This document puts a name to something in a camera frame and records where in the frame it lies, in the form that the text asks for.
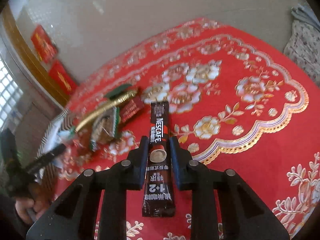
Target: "human hand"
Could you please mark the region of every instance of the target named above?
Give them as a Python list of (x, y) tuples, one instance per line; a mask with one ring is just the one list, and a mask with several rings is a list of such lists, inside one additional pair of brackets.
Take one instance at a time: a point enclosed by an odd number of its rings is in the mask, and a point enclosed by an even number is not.
[(32, 186), (33, 189), (33, 199), (25, 198), (25, 197), (17, 197), (15, 208), (18, 216), (28, 225), (32, 225), (33, 221), (31, 217), (28, 215), (27, 209), (33, 209), (36, 213), (36, 220), (41, 217), (41, 215), (49, 208), (49, 201), (46, 194), (41, 189), (39, 184), (34, 184)]

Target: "blue-gray cloth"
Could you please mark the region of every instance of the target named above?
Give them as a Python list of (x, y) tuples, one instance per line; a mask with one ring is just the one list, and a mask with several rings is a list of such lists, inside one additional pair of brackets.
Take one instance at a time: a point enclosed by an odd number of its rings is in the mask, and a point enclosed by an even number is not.
[(301, 4), (291, 8), (291, 14), (299, 21), (308, 23), (320, 31), (320, 22), (309, 6), (302, 6)]

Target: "red package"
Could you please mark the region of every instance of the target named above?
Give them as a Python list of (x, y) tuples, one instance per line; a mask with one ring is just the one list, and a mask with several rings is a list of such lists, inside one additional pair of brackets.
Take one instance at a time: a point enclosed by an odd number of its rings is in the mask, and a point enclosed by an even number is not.
[(49, 71), (49, 76), (59, 84), (59, 86), (67, 95), (73, 94), (73, 92), (78, 87), (77, 84), (68, 75), (61, 62), (57, 59), (52, 64), (52, 67)]
[(44, 63), (52, 60), (58, 52), (41, 25), (38, 25), (34, 30), (31, 35), (31, 41), (40, 57), (40, 61)]

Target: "coffee cup image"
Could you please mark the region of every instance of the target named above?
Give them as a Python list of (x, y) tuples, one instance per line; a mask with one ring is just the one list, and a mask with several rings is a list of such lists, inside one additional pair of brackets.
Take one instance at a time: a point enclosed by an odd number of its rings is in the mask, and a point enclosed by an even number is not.
[(152, 152), (150, 153), (150, 161), (153, 163), (163, 162), (167, 157), (167, 152), (164, 150), (162, 145), (155, 146), (152, 148)]

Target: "table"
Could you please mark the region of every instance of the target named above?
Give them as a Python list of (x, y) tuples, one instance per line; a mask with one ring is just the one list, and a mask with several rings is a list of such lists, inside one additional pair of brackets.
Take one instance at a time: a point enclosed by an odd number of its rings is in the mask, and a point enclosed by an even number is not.
[[(57, 196), (83, 170), (101, 171), (125, 159), (149, 134), (150, 102), (167, 99), (171, 132), (181, 147), (211, 169), (234, 169), (291, 237), (301, 229), (320, 200), (320, 93), (293, 62), (247, 33), (195, 19), (93, 73), (67, 105), (74, 123), (123, 83), (141, 88), (146, 107), (122, 128), (119, 142), (82, 156), (70, 145)], [(175, 217), (144, 218), (143, 191), (128, 192), (127, 240), (189, 239), (191, 192), (174, 193)]]

